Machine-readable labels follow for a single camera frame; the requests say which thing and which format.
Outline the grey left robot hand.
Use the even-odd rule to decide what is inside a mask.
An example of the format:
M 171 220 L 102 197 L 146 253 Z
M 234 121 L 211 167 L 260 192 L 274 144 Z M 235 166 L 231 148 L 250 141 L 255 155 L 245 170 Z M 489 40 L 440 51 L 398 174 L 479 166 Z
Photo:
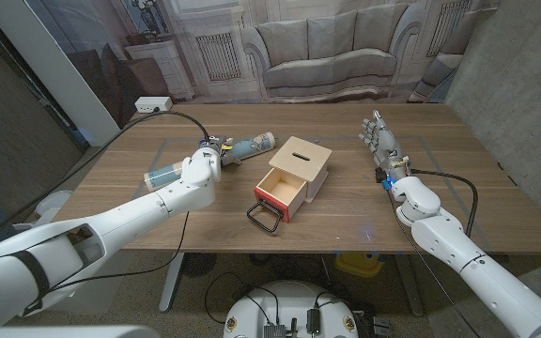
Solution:
M 198 146 L 214 148 L 220 155 L 222 166 L 226 166 L 229 164 L 240 165 L 242 163 L 241 159 L 239 159 L 236 155 L 230 152 L 230 150 L 234 147 L 231 138 L 226 138 L 223 135 L 211 135 L 208 139 L 201 139 L 198 142 Z

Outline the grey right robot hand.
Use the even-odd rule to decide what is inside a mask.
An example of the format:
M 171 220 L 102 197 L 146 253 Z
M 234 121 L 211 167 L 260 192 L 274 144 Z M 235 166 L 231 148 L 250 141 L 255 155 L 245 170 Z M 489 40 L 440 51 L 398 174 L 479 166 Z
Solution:
M 369 147 L 375 164 L 383 169 L 408 165 L 409 158 L 403 154 L 378 110 L 373 111 L 373 117 L 373 120 L 363 120 L 363 133 L 359 138 Z

